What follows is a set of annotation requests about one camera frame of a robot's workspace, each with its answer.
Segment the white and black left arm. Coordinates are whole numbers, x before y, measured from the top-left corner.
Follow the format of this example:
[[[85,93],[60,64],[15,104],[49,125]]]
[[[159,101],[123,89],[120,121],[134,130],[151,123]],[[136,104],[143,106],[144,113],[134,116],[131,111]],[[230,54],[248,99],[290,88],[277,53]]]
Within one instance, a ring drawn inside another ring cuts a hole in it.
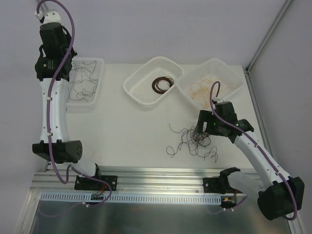
[[[67,165],[81,177],[92,190],[102,186],[95,163],[82,158],[82,143],[70,140],[66,121],[66,102],[69,95],[69,75],[72,69],[73,36],[58,22],[40,26],[42,45],[35,64],[43,104],[43,121],[40,140],[32,145],[37,156],[51,162],[54,170],[58,164]]]

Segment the aluminium frame post right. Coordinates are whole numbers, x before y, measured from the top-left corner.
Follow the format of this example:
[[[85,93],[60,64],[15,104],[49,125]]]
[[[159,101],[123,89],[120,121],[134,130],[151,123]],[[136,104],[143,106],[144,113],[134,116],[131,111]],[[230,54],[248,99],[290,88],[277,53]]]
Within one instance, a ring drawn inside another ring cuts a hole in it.
[[[267,44],[269,43],[270,39],[272,38],[273,34],[277,30],[279,24],[281,23],[284,16],[286,15],[286,13],[288,12],[288,10],[290,9],[290,7],[292,6],[292,4],[294,2],[295,2],[294,0],[286,0],[282,4],[282,6],[279,9],[279,11],[277,12],[274,20],[272,21],[270,27],[268,28],[265,36],[261,40],[261,43],[259,44],[258,48],[256,49],[251,61],[248,63],[248,65],[246,67],[246,73],[247,74],[249,74],[251,72],[251,70],[253,69],[253,67],[255,66],[256,62],[260,58],[261,54],[264,52],[264,50],[265,50]]]

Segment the white basket left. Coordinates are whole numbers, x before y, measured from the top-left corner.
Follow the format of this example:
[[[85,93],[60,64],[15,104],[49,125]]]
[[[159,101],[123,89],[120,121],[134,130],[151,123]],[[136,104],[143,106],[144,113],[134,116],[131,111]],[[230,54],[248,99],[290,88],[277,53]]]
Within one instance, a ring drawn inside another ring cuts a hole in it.
[[[95,108],[104,66],[102,58],[73,58],[66,103],[68,113],[88,113]]]

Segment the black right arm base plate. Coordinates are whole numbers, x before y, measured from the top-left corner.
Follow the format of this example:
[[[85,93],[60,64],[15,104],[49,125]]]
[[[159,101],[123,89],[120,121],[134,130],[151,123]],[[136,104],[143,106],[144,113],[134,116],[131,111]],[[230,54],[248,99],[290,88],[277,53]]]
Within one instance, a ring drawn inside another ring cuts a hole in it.
[[[229,186],[227,179],[221,179],[219,177],[204,177],[202,181],[204,193],[235,193],[235,189]]]

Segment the white basket right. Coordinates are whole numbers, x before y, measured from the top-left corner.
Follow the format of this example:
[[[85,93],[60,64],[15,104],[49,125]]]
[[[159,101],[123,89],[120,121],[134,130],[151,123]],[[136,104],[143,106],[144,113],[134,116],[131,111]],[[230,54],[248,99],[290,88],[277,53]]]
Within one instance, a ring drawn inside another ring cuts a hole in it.
[[[175,85],[193,107],[209,110],[211,86],[216,81],[220,82],[220,88],[215,86],[213,95],[223,100],[229,99],[243,87],[243,79],[218,58],[212,58],[182,75]]]

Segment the white basket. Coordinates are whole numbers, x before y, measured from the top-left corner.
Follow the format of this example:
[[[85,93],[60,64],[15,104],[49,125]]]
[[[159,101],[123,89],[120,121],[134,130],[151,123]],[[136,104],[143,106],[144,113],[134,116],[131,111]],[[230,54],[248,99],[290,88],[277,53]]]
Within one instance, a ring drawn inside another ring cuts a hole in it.
[[[124,82],[124,91],[140,106],[153,108],[175,87],[183,69],[166,57],[154,57]]]
[[[102,58],[73,58],[66,103],[68,113],[88,113],[95,108],[104,66]]]
[[[243,79],[218,58],[212,58],[182,75],[175,85],[193,107],[209,110],[211,86],[216,81],[220,82],[220,88],[215,86],[213,95],[223,100],[229,99],[243,87]]]

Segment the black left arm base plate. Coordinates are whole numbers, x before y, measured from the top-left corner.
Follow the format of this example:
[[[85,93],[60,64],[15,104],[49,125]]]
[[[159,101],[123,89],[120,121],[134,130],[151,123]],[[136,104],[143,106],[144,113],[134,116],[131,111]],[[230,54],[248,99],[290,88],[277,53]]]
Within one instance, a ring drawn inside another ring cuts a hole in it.
[[[104,186],[104,190],[109,191],[109,185],[112,191],[117,190],[118,177],[116,175],[101,175],[99,178],[95,177],[95,179],[77,176],[74,189],[77,191],[100,191]]]

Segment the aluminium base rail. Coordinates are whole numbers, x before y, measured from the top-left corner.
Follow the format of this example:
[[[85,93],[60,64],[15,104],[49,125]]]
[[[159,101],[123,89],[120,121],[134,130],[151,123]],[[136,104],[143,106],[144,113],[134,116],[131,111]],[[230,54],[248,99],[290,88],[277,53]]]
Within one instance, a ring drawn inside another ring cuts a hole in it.
[[[221,169],[179,169],[101,166],[101,172],[117,176],[117,192],[129,194],[195,195],[204,193],[203,178],[218,177]],[[69,182],[62,184],[49,166],[35,173],[31,191],[73,192],[76,174],[69,173]]]

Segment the small connector board right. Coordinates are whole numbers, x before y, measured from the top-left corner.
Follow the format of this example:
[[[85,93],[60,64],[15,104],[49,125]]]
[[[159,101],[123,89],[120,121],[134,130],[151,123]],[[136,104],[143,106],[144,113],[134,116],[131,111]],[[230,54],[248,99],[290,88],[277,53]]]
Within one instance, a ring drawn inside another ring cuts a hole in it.
[[[233,204],[237,203],[237,199],[234,196],[233,197],[226,197],[226,198],[223,199],[223,201],[227,202],[227,203],[233,203]]]

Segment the brown yellow wire ball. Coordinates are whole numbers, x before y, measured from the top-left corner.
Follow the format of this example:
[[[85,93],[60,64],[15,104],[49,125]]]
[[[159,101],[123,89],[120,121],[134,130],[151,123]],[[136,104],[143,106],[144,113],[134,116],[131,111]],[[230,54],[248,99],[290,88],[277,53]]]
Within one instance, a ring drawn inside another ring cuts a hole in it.
[[[175,131],[169,124],[169,129],[180,136],[180,143],[176,149],[173,146],[167,146],[166,148],[166,153],[170,157],[174,157],[182,150],[183,146],[186,146],[191,156],[197,156],[203,160],[212,158],[215,163],[218,161],[217,147],[212,146],[209,134],[196,132],[194,126]]]

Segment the white basket middle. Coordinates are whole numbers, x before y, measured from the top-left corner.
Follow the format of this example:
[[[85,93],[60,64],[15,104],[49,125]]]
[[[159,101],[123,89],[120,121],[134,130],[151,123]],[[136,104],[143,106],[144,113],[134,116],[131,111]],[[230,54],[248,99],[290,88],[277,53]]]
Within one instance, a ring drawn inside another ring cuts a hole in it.
[[[140,106],[153,108],[175,87],[183,69],[166,57],[154,57],[124,82],[124,91]]]

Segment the small green circuit board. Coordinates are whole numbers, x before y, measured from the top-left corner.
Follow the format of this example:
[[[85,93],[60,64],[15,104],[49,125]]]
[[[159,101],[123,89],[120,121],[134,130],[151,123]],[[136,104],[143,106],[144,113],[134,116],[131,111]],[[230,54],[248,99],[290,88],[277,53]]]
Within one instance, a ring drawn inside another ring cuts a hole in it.
[[[103,200],[105,198],[105,194],[91,194],[91,200]]]

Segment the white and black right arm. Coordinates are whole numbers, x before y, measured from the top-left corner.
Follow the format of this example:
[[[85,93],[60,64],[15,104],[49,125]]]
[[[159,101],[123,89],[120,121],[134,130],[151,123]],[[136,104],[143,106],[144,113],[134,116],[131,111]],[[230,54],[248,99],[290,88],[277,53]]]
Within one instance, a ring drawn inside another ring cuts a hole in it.
[[[215,103],[211,111],[201,110],[195,131],[210,136],[228,138],[249,160],[260,181],[256,181],[239,168],[232,167],[211,179],[209,190],[225,194],[238,190],[255,200],[261,213],[273,220],[283,217],[293,221],[302,207],[304,182],[287,173],[260,144],[253,126],[239,120],[231,102]]]

